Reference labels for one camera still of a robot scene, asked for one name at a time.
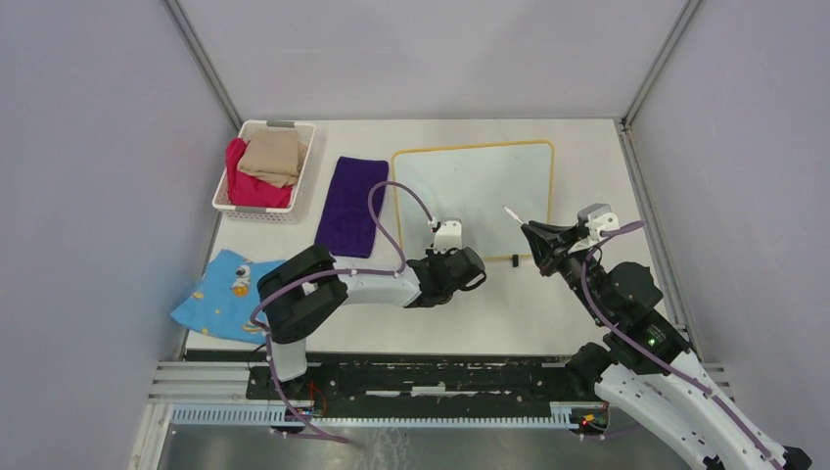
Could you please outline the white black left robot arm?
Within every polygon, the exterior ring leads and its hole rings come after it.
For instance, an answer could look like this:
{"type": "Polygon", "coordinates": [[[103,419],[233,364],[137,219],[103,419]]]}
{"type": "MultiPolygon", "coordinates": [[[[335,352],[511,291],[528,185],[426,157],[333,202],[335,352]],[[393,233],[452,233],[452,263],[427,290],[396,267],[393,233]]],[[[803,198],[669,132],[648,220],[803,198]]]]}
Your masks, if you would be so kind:
{"type": "Polygon", "coordinates": [[[399,269],[337,259],[313,245],[283,262],[256,284],[260,304],[252,323],[266,335],[269,384],[284,399],[307,386],[306,338],[342,306],[431,308],[486,280],[483,259],[471,248],[428,250],[399,269]]]}

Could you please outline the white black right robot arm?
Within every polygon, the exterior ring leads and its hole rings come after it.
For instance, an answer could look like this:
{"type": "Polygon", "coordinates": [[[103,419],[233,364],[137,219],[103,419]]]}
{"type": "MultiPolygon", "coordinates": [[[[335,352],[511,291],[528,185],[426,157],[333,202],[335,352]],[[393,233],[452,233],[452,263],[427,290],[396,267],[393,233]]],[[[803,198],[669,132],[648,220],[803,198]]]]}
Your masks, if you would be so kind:
{"type": "Polygon", "coordinates": [[[567,362],[565,384],[579,400],[597,396],[658,437],[692,469],[808,469],[807,453],[755,425],[702,364],[691,343],[656,310],[663,293],[648,267],[605,269],[608,241],[640,229],[612,214],[570,227],[522,224],[543,276],[560,275],[594,322],[607,328],[567,362]]]}

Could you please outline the white marker pen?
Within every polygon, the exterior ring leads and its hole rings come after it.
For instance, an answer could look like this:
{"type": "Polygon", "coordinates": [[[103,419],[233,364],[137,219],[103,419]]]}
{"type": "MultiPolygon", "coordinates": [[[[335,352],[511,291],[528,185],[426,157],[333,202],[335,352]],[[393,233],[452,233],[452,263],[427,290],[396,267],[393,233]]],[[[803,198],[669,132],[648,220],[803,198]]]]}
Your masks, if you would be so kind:
{"type": "Polygon", "coordinates": [[[517,214],[516,214],[516,213],[515,213],[512,209],[508,208],[507,206],[502,206],[502,209],[504,209],[504,210],[505,210],[505,212],[506,212],[506,213],[507,213],[507,214],[508,214],[508,215],[509,215],[509,216],[510,216],[513,220],[515,220],[517,223],[519,223],[520,225],[525,223],[525,222],[524,222],[524,221],[520,218],[520,216],[519,216],[519,215],[517,215],[517,214]]]}

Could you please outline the yellow framed whiteboard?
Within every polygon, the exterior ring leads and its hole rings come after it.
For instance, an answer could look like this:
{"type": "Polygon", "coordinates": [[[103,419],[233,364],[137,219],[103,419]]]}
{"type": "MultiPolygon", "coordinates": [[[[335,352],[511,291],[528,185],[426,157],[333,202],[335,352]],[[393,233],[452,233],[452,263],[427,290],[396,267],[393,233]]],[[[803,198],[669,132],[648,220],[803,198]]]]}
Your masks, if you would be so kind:
{"type": "Polygon", "coordinates": [[[424,209],[444,220],[457,218],[463,244],[485,261],[527,258],[530,247],[520,224],[551,218],[555,148],[548,140],[409,149],[391,160],[391,193],[397,239],[410,258],[433,241],[424,209]]]}

